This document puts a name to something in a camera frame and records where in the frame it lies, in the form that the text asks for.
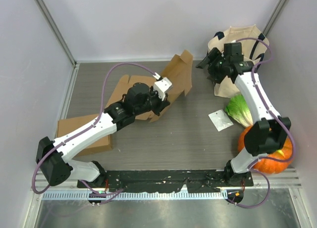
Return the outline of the brown cardboard box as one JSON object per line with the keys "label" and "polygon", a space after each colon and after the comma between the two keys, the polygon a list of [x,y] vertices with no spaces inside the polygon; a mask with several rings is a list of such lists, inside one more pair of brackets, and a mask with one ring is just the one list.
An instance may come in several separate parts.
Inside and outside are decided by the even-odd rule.
{"label": "brown cardboard box", "polygon": [[63,119],[57,125],[57,138],[53,145],[57,152],[63,153],[63,159],[96,154],[112,150],[111,135],[117,131],[117,126],[108,114],[88,115]]}

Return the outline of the brown cardboard sheet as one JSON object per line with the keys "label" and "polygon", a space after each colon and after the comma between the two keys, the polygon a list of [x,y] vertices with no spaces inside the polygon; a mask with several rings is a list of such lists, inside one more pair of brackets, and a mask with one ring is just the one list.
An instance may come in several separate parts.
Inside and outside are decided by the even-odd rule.
{"label": "brown cardboard sheet", "polygon": [[192,88],[192,54],[184,50],[175,55],[164,70],[151,77],[124,75],[119,79],[101,120],[118,127],[137,120],[158,120],[182,94]]}

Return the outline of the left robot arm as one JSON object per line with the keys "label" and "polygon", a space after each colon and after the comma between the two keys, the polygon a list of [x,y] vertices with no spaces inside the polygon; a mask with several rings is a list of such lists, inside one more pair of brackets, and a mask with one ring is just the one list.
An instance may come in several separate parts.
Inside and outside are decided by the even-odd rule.
{"label": "left robot arm", "polygon": [[103,167],[93,161],[75,161],[74,156],[99,139],[111,135],[134,123],[138,115],[152,111],[159,115],[169,106],[167,92],[172,83],[163,78],[149,87],[135,83],[122,99],[110,104],[101,114],[62,137],[39,141],[36,162],[50,186],[56,186],[68,179],[84,180],[93,187],[105,184],[106,173]]}

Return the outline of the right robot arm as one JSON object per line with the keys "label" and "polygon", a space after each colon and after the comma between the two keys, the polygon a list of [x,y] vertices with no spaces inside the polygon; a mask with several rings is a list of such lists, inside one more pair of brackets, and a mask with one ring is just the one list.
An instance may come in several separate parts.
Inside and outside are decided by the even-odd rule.
{"label": "right robot arm", "polygon": [[223,180],[234,186],[259,160],[267,159],[283,147],[290,137],[291,121],[288,117],[281,117],[270,103],[256,72],[257,64],[244,59],[240,41],[224,44],[223,50],[212,48],[196,67],[207,67],[216,83],[221,83],[225,77],[230,78],[244,97],[252,116],[253,126],[244,137],[244,148],[224,168]]}

